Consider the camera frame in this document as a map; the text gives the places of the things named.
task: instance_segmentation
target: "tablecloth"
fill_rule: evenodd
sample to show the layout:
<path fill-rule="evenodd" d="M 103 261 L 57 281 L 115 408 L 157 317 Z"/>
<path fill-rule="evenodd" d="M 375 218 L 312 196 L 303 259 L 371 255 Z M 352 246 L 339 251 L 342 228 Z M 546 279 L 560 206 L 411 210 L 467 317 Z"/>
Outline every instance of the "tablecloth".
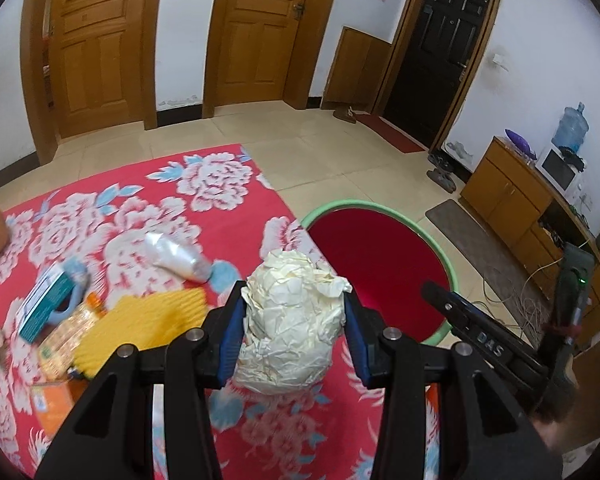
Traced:
<path fill-rule="evenodd" d="M 30 386 L 43 381 L 36 349 L 17 335 L 15 313 L 52 262 L 82 260 L 91 273 L 90 290 L 106 298 L 108 308 L 126 294 L 191 286 L 147 262 L 144 234 L 158 230 L 196 244 L 214 262 L 213 278 L 205 285 L 214 308 L 272 249 L 296 249 L 314 262 L 322 257 L 238 144 L 85 178 L 12 208 L 6 220 L 11 241 L 0 256 L 0 327 L 7 341 L 0 370 L 0 448 L 30 476 L 50 440 L 30 396 Z M 229 382 L 208 397 L 224 478 L 368 478 L 383 395 L 362 386 L 344 338 L 334 347 L 324 381 L 309 390 L 266 397 Z M 432 390 L 427 399 L 425 478 L 432 479 L 438 460 Z M 160 386 L 154 395 L 154 463 L 156 478 L 166 478 Z"/>

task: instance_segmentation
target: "door frame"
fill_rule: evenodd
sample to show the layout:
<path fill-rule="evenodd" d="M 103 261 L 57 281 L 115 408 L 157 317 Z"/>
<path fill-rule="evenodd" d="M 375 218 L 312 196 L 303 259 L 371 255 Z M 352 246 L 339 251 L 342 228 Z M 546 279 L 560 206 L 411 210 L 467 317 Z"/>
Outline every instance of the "door frame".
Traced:
<path fill-rule="evenodd" d="M 141 40 L 141 104 L 144 129 L 157 128 L 155 107 L 155 36 L 158 23 L 158 2 L 144 0 L 142 6 Z M 42 21 L 45 0 L 24 0 L 20 22 L 20 73 L 29 127 L 40 164 L 50 162 L 58 140 L 56 118 L 46 104 L 42 75 Z"/>
<path fill-rule="evenodd" d="M 202 95 L 202 117 L 205 119 L 213 117 L 216 110 L 220 46 L 228 1 L 214 0 L 211 11 Z M 332 5 L 333 0 L 305 0 L 306 11 L 298 24 L 282 97 L 285 103 L 296 110 L 306 108 L 311 81 L 314 78 L 315 66 L 318 62 L 318 54 L 320 54 Z"/>
<path fill-rule="evenodd" d="M 419 10 L 424 0 L 406 0 L 404 9 L 402 10 L 402 16 L 400 22 L 398 22 L 398 29 L 395 34 L 394 42 L 392 43 L 391 50 L 386 62 L 386 68 L 384 71 L 384 77 L 382 78 L 376 100 L 374 101 L 372 112 L 379 116 L 382 116 L 386 104 L 389 101 L 389 95 L 394 88 L 395 80 L 398 76 L 398 71 L 402 65 L 402 61 L 411 41 L 411 36 L 415 29 L 416 21 L 419 16 Z M 445 119 L 440 125 L 440 129 L 433 140 L 433 143 L 429 149 L 430 152 L 442 146 L 446 137 L 454 125 L 456 117 L 460 113 L 464 99 L 469 91 L 471 83 L 474 81 L 475 74 L 478 71 L 482 57 L 484 56 L 487 48 L 487 43 L 491 35 L 491 30 L 496 20 L 498 13 L 498 6 L 500 0 L 489 0 L 486 7 L 486 13 L 482 20 L 482 27 L 478 32 L 478 37 L 475 42 L 474 51 L 466 64 L 466 72 L 464 73 L 464 79 L 461 81 L 456 90 L 453 100 L 446 112 Z"/>

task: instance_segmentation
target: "gray floor mat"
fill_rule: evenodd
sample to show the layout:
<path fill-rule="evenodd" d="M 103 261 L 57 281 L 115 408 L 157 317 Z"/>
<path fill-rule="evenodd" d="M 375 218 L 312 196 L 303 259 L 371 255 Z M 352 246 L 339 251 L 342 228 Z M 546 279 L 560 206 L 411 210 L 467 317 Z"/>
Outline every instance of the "gray floor mat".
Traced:
<path fill-rule="evenodd" d="M 528 274 L 502 241 L 485 231 L 454 200 L 446 200 L 429 209 L 426 216 L 464 254 L 501 300 L 510 298 L 505 301 L 505 306 L 524 329 L 529 341 L 537 346 L 540 327 L 550 311 L 549 303 L 536 284 L 529 281 L 522 306 L 519 296 Z"/>

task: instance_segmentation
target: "white wall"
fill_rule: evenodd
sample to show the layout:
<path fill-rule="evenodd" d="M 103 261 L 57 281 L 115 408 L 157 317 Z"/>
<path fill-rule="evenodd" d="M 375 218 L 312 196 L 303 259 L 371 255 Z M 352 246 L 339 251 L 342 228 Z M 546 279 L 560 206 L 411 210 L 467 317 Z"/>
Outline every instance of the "white wall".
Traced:
<path fill-rule="evenodd" d="M 391 41 L 405 0 L 335 0 L 311 95 L 321 95 L 344 25 Z M 508 72 L 490 62 L 504 56 Z M 600 15 L 589 0 L 501 0 L 487 51 L 451 129 L 474 170 L 491 138 L 510 128 L 536 152 L 550 142 L 564 107 L 585 104 L 589 133 L 580 154 L 587 159 L 586 209 L 600 231 Z M 452 150 L 449 153 L 459 158 Z"/>
<path fill-rule="evenodd" d="M 20 18 L 24 0 L 0 7 L 0 170 L 36 151 L 20 78 Z"/>
<path fill-rule="evenodd" d="M 158 110 L 202 102 L 214 0 L 160 0 L 155 40 L 155 102 Z"/>

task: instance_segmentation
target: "green rim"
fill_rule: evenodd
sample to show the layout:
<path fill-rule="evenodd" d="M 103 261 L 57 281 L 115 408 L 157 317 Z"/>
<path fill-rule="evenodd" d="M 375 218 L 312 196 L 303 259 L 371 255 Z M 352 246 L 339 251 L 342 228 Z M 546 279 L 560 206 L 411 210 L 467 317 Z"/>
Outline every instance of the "green rim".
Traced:
<path fill-rule="evenodd" d="M 438 245 L 438 242 L 435 241 L 429 233 L 427 233 L 422 227 L 420 227 L 416 222 L 407 218 L 404 215 L 401 215 L 396 210 L 391 209 L 389 207 L 376 204 L 374 202 L 368 202 L 367 200 L 335 200 L 334 202 L 329 202 L 325 205 L 321 205 L 320 207 L 311 211 L 307 216 L 302 219 L 302 227 L 308 229 L 318 218 L 321 216 L 331 212 L 337 211 L 338 209 L 346 209 L 351 207 L 357 207 L 361 209 L 370 209 L 371 211 L 378 211 L 379 213 L 384 213 L 391 218 L 394 218 L 398 222 L 408 226 L 412 231 L 418 234 L 420 238 L 422 238 L 426 243 L 431 247 L 440 261 L 442 265 L 445 267 L 446 276 L 449 279 L 449 283 L 451 285 L 451 290 L 453 292 L 459 292 L 458 286 L 458 277 L 456 276 L 456 272 L 449 261 L 449 258 L 446 256 L 445 251 Z M 451 329 L 451 325 L 449 325 L 448 321 L 445 319 L 442 324 L 438 327 L 438 329 L 427 339 L 423 341 L 424 344 L 435 346 L 440 341 L 442 341 L 445 336 L 449 333 Z"/>

